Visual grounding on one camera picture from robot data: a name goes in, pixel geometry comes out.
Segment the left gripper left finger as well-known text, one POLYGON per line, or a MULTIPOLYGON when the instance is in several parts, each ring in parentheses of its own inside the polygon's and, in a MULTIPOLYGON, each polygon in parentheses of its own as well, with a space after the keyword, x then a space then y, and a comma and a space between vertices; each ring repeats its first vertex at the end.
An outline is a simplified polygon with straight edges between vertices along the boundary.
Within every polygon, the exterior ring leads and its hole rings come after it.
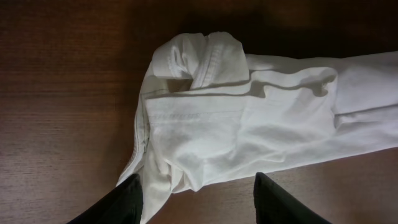
POLYGON ((140 224, 142 209, 140 176, 133 174, 67 224, 140 224))

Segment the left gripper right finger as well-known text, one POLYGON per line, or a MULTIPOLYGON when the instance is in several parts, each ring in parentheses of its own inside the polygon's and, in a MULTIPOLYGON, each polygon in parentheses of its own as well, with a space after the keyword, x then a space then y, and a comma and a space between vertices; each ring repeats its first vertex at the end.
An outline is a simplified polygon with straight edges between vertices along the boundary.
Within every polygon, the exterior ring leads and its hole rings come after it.
POLYGON ((257 224, 330 224, 264 173, 256 173, 253 196, 257 224))

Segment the white graphic t-shirt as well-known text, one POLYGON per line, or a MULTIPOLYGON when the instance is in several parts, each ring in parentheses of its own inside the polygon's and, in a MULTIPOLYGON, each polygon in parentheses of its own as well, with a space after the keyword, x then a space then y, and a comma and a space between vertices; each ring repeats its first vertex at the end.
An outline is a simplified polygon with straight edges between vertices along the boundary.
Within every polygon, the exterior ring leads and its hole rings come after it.
POLYGON ((226 32, 153 54, 120 176, 139 174, 147 223, 173 193, 397 146, 397 53, 246 54, 226 32))

